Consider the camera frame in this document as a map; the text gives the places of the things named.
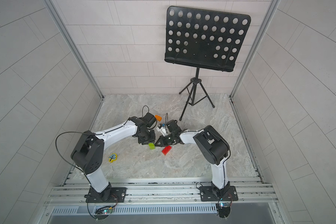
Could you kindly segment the lime lego brick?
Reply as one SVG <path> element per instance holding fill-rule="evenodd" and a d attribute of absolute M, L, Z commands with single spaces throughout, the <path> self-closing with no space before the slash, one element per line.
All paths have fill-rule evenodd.
<path fill-rule="evenodd" d="M 149 148 L 150 148 L 151 150 L 154 150 L 154 149 L 155 149 L 155 145 L 154 145 L 154 143 L 149 143 L 148 145 L 149 145 Z"/>

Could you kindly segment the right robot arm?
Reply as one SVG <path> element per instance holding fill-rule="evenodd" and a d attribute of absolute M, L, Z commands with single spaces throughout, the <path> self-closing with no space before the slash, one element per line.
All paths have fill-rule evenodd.
<path fill-rule="evenodd" d="M 211 125 L 200 130 L 182 130 L 176 120 L 171 120 L 167 124 L 160 124 L 157 131 L 161 136 L 155 143 L 156 147 L 196 144 L 204 158 L 211 164 L 213 192 L 216 195 L 227 192 L 230 182 L 226 162 L 231 155 L 230 146 Z"/>

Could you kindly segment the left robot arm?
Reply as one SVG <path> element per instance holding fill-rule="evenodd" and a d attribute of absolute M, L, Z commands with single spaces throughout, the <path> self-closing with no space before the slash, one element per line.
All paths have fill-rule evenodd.
<path fill-rule="evenodd" d="M 151 113 L 143 117 L 130 117 L 127 121 L 110 129 L 93 133 L 85 131 L 81 134 L 71 153 L 71 159 L 86 175 L 91 187 L 97 192 L 110 191 L 110 183 L 101 169 L 104 151 L 114 143 L 127 137 L 135 137 L 138 143 L 146 145 L 155 141 L 157 119 Z"/>

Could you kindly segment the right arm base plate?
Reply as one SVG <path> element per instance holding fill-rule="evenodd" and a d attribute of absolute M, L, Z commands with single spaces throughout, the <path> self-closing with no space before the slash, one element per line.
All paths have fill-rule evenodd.
<path fill-rule="evenodd" d="M 216 186 L 200 186 L 200 197 L 202 202 L 214 201 L 238 201 L 238 195 L 235 186 L 226 185 L 223 189 L 218 189 Z"/>

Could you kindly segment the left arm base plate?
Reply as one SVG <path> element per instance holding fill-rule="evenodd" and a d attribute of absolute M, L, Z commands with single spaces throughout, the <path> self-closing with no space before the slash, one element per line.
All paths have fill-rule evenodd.
<path fill-rule="evenodd" d="M 101 193 L 96 192 L 92 187 L 89 193 L 84 196 L 87 203 L 123 203 L 125 200 L 127 188 L 110 188 Z"/>

